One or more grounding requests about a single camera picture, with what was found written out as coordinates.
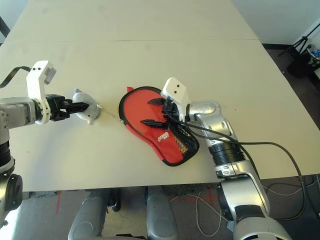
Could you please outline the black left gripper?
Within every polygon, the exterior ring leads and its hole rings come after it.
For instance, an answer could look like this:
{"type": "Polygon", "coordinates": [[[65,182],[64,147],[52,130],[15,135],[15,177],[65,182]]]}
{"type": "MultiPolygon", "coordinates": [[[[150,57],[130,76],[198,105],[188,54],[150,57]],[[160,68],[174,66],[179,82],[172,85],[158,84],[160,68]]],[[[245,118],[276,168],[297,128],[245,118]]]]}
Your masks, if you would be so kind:
{"type": "Polygon", "coordinates": [[[53,122],[68,119],[70,114],[82,113],[89,106],[85,102],[73,102],[57,94],[47,94],[45,98],[50,107],[50,120],[53,122]]]}

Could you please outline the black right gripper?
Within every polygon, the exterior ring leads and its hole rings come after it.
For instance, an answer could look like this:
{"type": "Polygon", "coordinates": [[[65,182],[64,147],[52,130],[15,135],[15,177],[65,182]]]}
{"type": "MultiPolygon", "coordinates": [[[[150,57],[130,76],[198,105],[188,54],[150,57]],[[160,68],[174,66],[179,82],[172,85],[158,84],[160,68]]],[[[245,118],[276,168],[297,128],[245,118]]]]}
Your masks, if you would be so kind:
{"type": "Polygon", "coordinates": [[[162,122],[155,121],[154,119],[144,119],[140,121],[142,124],[152,128],[168,128],[170,124],[180,124],[181,121],[178,107],[171,99],[164,99],[160,97],[151,99],[147,103],[154,106],[162,106],[161,112],[163,113],[165,121],[162,122]]]}

